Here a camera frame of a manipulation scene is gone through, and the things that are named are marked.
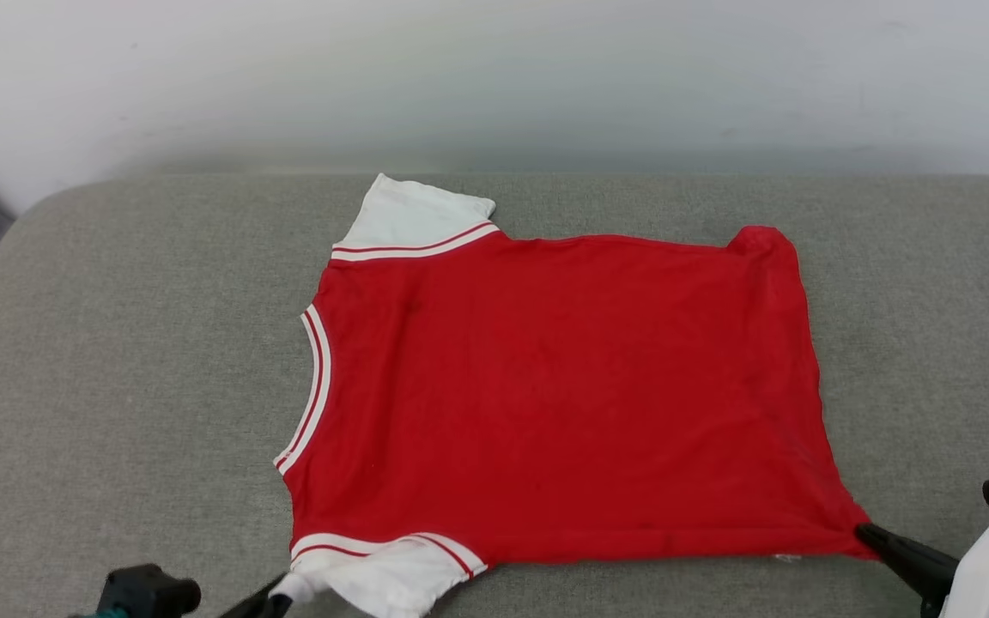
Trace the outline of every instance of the white backdrop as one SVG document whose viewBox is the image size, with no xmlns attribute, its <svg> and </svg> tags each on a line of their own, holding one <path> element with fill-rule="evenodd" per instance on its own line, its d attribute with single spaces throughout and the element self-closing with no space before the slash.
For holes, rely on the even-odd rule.
<svg viewBox="0 0 989 618">
<path fill-rule="evenodd" d="M 0 196 L 153 171 L 989 173 L 989 0 L 0 1 Z"/>
</svg>

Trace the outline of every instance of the t-shirt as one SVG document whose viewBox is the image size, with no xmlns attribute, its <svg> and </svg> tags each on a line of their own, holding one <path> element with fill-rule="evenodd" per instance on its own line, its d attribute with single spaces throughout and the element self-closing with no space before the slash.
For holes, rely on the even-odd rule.
<svg viewBox="0 0 989 618">
<path fill-rule="evenodd" d="M 511 239 L 379 176 L 303 313 L 292 570 L 380 618 L 509 562 L 845 553 L 796 251 Z"/>
</svg>

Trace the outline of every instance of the gray table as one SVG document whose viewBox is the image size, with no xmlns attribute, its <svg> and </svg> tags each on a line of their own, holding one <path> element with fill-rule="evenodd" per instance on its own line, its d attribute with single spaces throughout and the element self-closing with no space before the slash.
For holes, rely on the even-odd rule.
<svg viewBox="0 0 989 618">
<path fill-rule="evenodd" d="M 0 618 L 91 610 L 145 560 L 203 617 L 287 566 L 270 459 L 305 403 L 299 314 L 373 176 L 182 176 L 59 193 L 0 245 Z M 878 523 L 956 554 L 989 523 L 989 179 L 420 177 L 490 197 L 514 238 L 800 253 L 829 438 Z M 877 563 L 510 566 L 437 615 L 871 617 L 918 599 Z M 356 615 L 327 597 L 303 615 Z"/>
</svg>

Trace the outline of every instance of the garment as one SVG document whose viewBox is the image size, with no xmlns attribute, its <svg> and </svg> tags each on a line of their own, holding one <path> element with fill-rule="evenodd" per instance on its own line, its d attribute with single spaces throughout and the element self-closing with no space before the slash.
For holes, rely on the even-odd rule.
<svg viewBox="0 0 989 618">
<path fill-rule="evenodd" d="M 519 241 L 494 208 L 381 175 L 334 246 L 277 591 L 410 617 L 499 563 L 872 558 L 784 235 Z"/>
</svg>

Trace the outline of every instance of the white and red striped trim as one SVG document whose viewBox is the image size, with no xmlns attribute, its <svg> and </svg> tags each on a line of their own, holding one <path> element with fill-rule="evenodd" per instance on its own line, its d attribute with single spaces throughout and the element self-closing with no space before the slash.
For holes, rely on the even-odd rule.
<svg viewBox="0 0 989 618">
<path fill-rule="evenodd" d="M 303 536 L 292 545 L 292 570 L 297 571 L 298 567 L 301 570 L 315 570 L 323 564 L 337 562 L 337 558 L 340 558 L 339 554 L 352 556 L 352 558 L 365 558 L 365 556 L 372 555 L 393 543 L 407 540 L 438 548 L 452 559 L 452 562 L 460 568 L 467 579 L 472 579 L 487 570 L 486 564 L 479 559 L 478 555 L 475 555 L 475 552 L 448 536 L 435 535 L 433 532 L 416 532 L 413 535 L 400 536 L 396 540 L 386 543 L 350 539 L 348 536 L 331 535 L 331 533 L 326 532 Z"/>
<path fill-rule="evenodd" d="M 331 387 L 331 346 L 326 341 L 323 320 L 319 317 L 315 306 L 307 307 L 303 312 L 302 320 L 303 328 L 307 331 L 307 340 L 311 342 L 313 363 L 311 392 L 307 395 L 307 405 L 303 409 L 303 416 L 300 417 L 300 425 L 295 428 L 295 434 L 292 435 L 289 445 L 274 457 L 274 465 L 282 474 L 288 472 L 300 457 L 300 453 L 306 449 L 307 441 L 311 439 L 315 426 L 319 424 L 319 417 L 323 415 L 327 391 Z"/>
<path fill-rule="evenodd" d="M 498 231 L 498 227 L 491 221 L 484 221 L 478 226 L 467 228 L 460 234 L 443 239 L 441 242 L 424 246 L 374 246 L 374 247 L 348 247 L 341 243 L 334 245 L 331 251 L 331 259 L 342 259 L 346 262 L 365 262 L 368 259 L 382 258 L 428 258 L 431 255 L 445 253 L 464 246 L 472 241 L 477 241 L 487 234 Z"/>
</svg>

